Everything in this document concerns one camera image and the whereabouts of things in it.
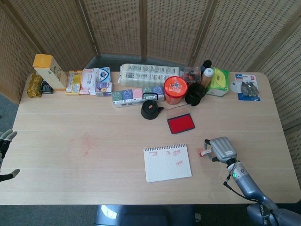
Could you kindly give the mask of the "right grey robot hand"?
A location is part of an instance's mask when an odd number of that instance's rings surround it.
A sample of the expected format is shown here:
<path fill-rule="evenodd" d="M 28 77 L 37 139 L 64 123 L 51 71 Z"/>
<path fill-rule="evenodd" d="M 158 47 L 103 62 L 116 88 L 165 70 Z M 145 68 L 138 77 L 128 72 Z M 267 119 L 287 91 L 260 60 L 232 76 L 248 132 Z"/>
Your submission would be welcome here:
<path fill-rule="evenodd" d="M 237 161 L 237 152 L 227 137 L 205 139 L 204 148 L 207 149 L 208 146 L 210 146 L 209 158 L 212 162 L 219 161 L 229 166 Z"/>

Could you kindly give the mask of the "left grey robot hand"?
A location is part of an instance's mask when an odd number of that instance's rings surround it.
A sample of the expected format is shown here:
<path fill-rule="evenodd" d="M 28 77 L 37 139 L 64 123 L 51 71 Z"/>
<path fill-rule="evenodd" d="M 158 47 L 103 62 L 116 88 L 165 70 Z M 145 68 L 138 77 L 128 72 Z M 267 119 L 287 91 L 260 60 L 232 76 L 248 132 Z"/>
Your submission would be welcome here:
<path fill-rule="evenodd" d="M 9 149 L 10 143 L 12 142 L 13 138 L 17 135 L 17 131 L 13 131 L 12 129 L 8 129 L 5 132 L 0 133 L 0 166 L 3 164 L 3 160 L 5 155 Z M 19 173 L 20 169 L 15 169 L 9 174 L 1 175 L 0 181 L 7 181 L 10 179 L 15 178 Z"/>

